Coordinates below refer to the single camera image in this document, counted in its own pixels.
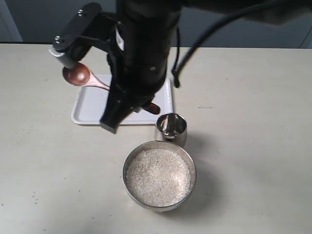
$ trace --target uncooked rice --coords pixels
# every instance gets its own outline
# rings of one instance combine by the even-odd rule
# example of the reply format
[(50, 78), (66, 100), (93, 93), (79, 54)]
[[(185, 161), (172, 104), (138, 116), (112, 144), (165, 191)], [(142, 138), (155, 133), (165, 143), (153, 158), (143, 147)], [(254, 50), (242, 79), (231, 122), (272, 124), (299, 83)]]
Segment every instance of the uncooked rice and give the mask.
[(188, 193), (190, 171), (175, 152), (151, 149), (140, 152), (130, 163), (126, 184), (137, 200), (157, 207), (170, 206)]

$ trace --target screw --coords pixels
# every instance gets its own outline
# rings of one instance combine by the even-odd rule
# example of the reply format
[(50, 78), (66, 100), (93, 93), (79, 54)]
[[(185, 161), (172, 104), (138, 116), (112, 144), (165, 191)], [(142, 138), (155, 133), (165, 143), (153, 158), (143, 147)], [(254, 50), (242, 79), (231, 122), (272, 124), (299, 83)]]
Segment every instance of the screw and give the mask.
[(78, 10), (78, 15), (79, 15), (79, 16), (83, 16), (83, 10), (81, 10), (81, 9)]
[(56, 43), (59, 43), (60, 36), (56, 36), (56, 37), (54, 38), (54, 40), (56, 41)]

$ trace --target white tray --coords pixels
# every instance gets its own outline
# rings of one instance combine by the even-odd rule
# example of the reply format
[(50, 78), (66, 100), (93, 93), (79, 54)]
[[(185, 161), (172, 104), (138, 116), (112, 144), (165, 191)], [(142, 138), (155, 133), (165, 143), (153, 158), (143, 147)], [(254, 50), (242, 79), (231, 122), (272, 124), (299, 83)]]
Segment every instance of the white tray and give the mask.
[[(105, 84), (110, 84), (111, 75), (97, 75)], [(80, 125), (99, 125), (106, 106), (108, 92), (95, 87), (81, 87), (73, 111), (73, 122)], [(174, 112), (172, 86), (166, 79), (163, 87), (156, 93), (153, 102), (161, 108), (159, 115), (153, 115), (144, 110), (130, 114), (121, 125), (155, 124), (157, 118), (165, 113)]]

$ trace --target metal cup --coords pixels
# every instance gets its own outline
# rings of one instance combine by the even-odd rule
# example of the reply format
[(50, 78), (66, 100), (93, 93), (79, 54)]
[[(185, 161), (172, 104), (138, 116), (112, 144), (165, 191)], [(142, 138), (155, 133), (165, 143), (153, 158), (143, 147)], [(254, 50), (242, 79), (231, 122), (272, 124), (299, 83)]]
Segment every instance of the metal cup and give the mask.
[(176, 113), (160, 116), (156, 121), (155, 140), (173, 142), (184, 147), (187, 139), (187, 122)]

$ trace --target table surface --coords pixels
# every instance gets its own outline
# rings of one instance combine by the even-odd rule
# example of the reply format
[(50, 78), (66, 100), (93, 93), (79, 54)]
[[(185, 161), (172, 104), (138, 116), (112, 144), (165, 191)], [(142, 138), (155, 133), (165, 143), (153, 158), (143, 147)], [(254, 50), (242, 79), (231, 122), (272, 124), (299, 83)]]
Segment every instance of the table surface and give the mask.
[[(0, 233), (311, 233), (312, 50), (198, 51), (174, 95), (197, 184), (180, 209), (159, 214), (121, 179), (153, 126), (113, 135), (74, 124), (79, 88), (48, 48), (0, 45)], [(92, 49), (83, 63), (107, 74), (105, 58)]]

